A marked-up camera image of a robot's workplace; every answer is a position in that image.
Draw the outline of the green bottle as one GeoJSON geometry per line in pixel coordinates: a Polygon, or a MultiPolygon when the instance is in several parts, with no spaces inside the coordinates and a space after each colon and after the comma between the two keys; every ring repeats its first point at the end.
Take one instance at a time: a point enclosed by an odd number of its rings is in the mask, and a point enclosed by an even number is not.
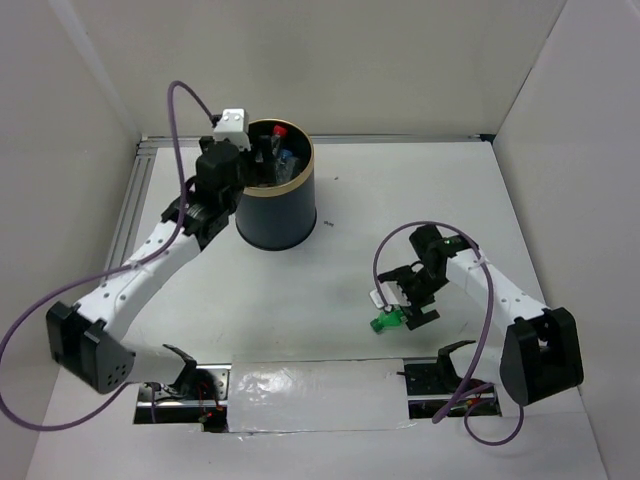
{"type": "Polygon", "coordinates": [[[369,325],[376,334],[382,334],[390,329],[400,328],[407,322],[403,310],[397,306],[389,306],[379,310],[378,315],[373,318],[369,325]]]}

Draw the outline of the blue label water bottle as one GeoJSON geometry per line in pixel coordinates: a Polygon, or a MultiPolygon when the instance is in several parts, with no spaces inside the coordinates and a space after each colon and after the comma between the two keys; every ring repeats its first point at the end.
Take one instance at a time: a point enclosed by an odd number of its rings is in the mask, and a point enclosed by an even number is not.
{"type": "Polygon", "coordinates": [[[282,149],[275,164],[276,184],[284,184],[289,182],[296,167],[297,158],[287,149],[282,149]]]}

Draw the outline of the red label water bottle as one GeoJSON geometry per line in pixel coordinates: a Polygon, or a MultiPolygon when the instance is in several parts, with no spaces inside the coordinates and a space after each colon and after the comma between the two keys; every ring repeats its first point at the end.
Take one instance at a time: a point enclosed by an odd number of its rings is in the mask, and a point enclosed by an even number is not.
{"type": "Polygon", "coordinates": [[[288,130],[283,125],[276,124],[272,129],[271,145],[275,152],[279,152],[282,148],[282,143],[288,135],[288,130]]]}

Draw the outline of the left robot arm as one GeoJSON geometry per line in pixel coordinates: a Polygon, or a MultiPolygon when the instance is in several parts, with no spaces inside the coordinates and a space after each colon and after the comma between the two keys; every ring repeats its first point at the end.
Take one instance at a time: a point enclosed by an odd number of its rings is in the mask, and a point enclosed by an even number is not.
{"type": "Polygon", "coordinates": [[[271,140],[248,149],[229,139],[204,137],[196,173],[162,213],[143,245],[100,285],[73,305],[56,302],[46,314],[53,359],[100,394],[126,383],[159,383],[176,399],[197,387],[197,362],[180,348],[130,348],[122,340],[135,318],[167,281],[196,259],[229,224],[244,189],[262,166],[274,163],[271,140]]]}

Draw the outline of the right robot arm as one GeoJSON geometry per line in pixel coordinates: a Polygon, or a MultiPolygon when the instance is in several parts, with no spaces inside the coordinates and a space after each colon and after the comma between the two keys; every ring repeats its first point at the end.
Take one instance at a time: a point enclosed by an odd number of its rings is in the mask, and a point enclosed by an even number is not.
{"type": "Polygon", "coordinates": [[[462,396],[489,383],[525,407],[583,383],[577,324],[567,309],[551,308],[526,294],[461,230],[453,228],[446,237],[439,222],[408,227],[416,262],[387,272],[372,266],[371,298],[381,312],[371,323],[375,332],[390,322],[415,330],[436,320],[436,293],[454,285],[485,314],[477,340],[439,349],[436,379],[441,388],[462,396]]]}

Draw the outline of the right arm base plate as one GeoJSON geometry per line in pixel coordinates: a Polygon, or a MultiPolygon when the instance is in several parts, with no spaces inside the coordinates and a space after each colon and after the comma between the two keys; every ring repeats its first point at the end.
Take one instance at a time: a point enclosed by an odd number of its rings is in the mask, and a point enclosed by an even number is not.
{"type": "MultiPolygon", "coordinates": [[[[431,419],[456,390],[448,385],[438,369],[435,358],[405,360],[396,373],[404,380],[408,414],[411,420],[431,419]]],[[[501,408],[493,388],[459,400],[447,414],[450,418],[500,416],[501,408]]]]}

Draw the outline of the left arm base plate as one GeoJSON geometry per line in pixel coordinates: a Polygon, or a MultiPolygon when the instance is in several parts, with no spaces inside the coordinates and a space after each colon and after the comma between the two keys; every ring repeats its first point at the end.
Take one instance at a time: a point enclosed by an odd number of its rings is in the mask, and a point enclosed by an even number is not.
{"type": "Polygon", "coordinates": [[[208,433],[228,432],[231,364],[201,364],[187,393],[163,384],[141,384],[133,424],[186,424],[208,433]]]}

